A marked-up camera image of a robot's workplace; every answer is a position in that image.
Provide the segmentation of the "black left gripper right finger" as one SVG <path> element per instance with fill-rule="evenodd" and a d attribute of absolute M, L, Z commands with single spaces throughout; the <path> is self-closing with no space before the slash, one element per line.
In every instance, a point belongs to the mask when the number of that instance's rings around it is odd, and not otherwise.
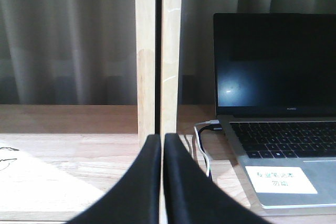
<path fill-rule="evenodd" d="M 176 133 L 165 135 L 164 196 L 169 223 L 266 223 L 215 185 Z"/>

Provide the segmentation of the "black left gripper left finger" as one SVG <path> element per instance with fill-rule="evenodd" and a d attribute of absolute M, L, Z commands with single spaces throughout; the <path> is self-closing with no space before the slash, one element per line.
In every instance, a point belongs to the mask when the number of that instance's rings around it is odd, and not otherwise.
<path fill-rule="evenodd" d="M 96 203 L 69 223 L 159 223 L 160 136 L 148 135 L 133 164 Z"/>

